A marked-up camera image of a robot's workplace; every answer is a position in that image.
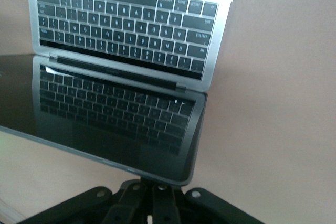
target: beige surface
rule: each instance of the beige surface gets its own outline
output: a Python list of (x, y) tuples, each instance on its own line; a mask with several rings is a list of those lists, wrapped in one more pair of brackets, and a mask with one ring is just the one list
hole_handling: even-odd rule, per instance
[[(335, 0), (234, 0), (196, 169), (265, 223), (336, 220)], [(0, 0), (0, 54), (31, 52), (27, 0)], [(0, 135), (0, 198), (24, 216), (133, 175)]]

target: table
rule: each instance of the table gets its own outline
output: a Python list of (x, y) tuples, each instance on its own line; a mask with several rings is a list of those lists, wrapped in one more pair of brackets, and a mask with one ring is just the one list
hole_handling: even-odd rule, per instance
[[(184, 190), (206, 188), (265, 223), (334, 223), (333, 3), (233, 1), (194, 177)], [(33, 52), (27, 0), (0, 0), (0, 6), (0, 55)], [(94, 186), (116, 192), (136, 178), (4, 133), (0, 171), (1, 202), (18, 218)]]

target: laptop keyboard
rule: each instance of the laptop keyboard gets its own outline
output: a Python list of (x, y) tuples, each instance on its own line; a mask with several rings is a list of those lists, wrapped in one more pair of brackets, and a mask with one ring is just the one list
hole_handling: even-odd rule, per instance
[(179, 154), (193, 102), (102, 83), (95, 78), (54, 74), (41, 66), (41, 110)]
[(201, 79), (217, 4), (37, 0), (40, 44)]

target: silver laptop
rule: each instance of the silver laptop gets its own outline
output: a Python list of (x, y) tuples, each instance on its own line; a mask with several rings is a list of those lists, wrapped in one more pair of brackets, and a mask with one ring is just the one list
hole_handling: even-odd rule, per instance
[[(29, 0), (40, 136), (143, 177), (186, 184), (230, 3)], [(58, 135), (51, 125), (60, 125)], [(138, 158), (122, 159), (128, 154)]]

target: laptop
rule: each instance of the laptop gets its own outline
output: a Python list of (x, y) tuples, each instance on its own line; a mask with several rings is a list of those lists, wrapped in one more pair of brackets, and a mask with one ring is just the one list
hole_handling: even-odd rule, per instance
[(41, 142), (187, 184), (230, 3), (29, 0)]

